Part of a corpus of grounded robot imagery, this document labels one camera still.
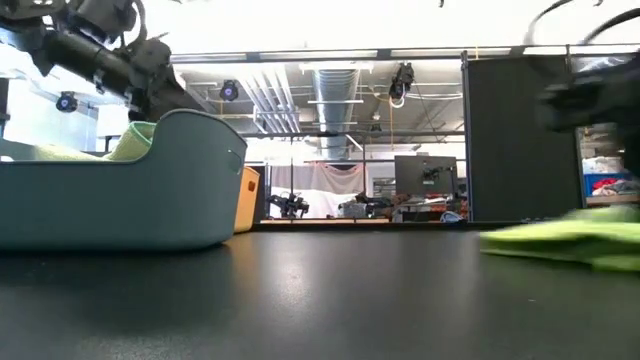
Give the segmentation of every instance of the silver ductwork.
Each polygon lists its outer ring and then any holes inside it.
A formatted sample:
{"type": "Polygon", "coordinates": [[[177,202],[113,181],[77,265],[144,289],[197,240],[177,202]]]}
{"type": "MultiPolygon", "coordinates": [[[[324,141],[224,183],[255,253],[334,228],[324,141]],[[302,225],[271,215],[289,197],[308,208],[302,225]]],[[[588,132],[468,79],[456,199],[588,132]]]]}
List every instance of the silver ductwork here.
{"type": "MultiPolygon", "coordinates": [[[[322,131],[347,131],[345,124],[353,114],[353,103],[341,103],[355,100],[360,70],[315,70],[313,87],[318,101],[318,121],[322,131]]],[[[327,159],[340,159],[347,156],[347,139],[344,136],[321,138],[322,155],[327,159]]]]}

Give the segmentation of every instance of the black table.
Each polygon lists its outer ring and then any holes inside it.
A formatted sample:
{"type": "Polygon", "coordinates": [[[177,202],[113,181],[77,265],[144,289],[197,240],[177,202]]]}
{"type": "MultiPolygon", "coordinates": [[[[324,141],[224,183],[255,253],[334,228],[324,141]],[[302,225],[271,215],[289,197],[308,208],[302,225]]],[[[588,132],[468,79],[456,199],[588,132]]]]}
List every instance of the black table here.
{"type": "Polygon", "coordinates": [[[636,275],[481,256],[470,233],[0,259],[1,359],[637,360],[639,339],[636,275]]]}

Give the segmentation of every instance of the black partition wall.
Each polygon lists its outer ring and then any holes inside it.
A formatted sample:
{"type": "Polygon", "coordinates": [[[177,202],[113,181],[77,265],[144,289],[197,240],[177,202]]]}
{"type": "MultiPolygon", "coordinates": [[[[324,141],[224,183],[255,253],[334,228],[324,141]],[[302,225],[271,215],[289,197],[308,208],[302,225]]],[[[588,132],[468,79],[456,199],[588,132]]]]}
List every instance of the black partition wall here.
{"type": "Polygon", "coordinates": [[[575,134],[549,132],[536,120],[536,96],[551,73],[566,73],[564,57],[463,63],[472,220],[557,217],[583,207],[575,134]]]}

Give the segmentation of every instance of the security camera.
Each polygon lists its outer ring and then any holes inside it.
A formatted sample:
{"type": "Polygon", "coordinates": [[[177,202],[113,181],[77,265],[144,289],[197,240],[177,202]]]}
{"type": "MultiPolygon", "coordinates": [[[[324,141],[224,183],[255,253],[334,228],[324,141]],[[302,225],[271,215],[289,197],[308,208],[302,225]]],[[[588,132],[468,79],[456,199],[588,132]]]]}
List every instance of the security camera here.
{"type": "Polygon", "coordinates": [[[78,110],[78,100],[73,91],[63,91],[56,101],[56,109],[60,112],[72,113],[78,110]]]}
{"type": "Polygon", "coordinates": [[[224,85],[222,85],[222,89],[220,89],[220,98],[224,101],[233,101],[238,98],[238,87],[235,81],[224,81],[224,85]]]}

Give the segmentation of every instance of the white curtain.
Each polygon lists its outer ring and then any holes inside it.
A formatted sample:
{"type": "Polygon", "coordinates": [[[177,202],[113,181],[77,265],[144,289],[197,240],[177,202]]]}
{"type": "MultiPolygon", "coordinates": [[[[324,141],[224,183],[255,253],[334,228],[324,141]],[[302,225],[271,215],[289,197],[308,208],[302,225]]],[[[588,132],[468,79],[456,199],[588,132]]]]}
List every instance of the white curtain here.
{"type": "MultiPolygon", "coordinates": [[[[293,192],[309,203],[306,218],[337,216],[338,205],[353,199],[364,189],[362,165],[338,170],[327,164],[296,165],[293,167],[293,192]]],[[[291,167],[271,168],[271,194],[286,196],[291,191],[291,167]]],[[[280,217],[280,209],[271,206],[270,215],[280,217]]]]}

